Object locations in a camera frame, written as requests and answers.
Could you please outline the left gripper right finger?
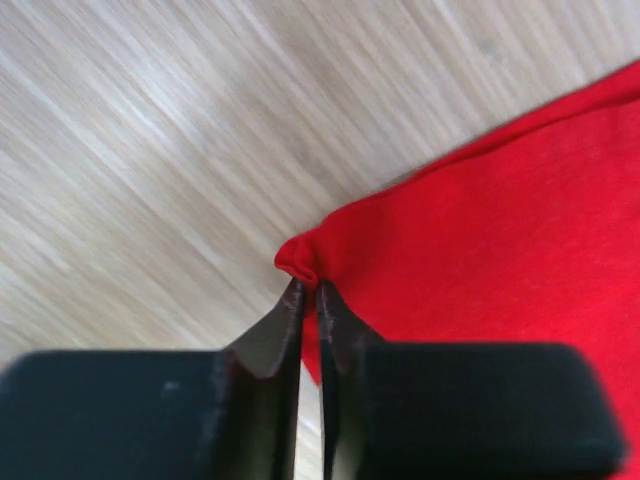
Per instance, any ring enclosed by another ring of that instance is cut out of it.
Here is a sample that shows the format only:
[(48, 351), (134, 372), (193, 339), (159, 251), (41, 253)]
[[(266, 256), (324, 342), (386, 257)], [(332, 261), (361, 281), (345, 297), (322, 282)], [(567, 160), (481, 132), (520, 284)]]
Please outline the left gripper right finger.
[(557, 343), (383, 339), (316, 292), (327, 479), (607, 479), (628, 443), (586, 358)]

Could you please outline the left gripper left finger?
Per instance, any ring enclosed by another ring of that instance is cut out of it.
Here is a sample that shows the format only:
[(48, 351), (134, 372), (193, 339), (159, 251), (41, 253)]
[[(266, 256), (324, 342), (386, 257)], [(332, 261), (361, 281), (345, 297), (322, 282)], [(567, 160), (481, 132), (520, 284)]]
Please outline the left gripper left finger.
[(290, 479), (305, 290), (219, 350), (48, 350), (1, 373), (5, 479)]

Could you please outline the red t-shirt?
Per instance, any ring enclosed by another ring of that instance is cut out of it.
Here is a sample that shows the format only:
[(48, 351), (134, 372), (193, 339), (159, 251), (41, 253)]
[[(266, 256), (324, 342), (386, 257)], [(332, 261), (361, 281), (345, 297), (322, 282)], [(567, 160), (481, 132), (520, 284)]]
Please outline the red t-shirt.
[(639, 66), (329, 214), (275, 266), (395, 341), (552, 341), (639, 442)]

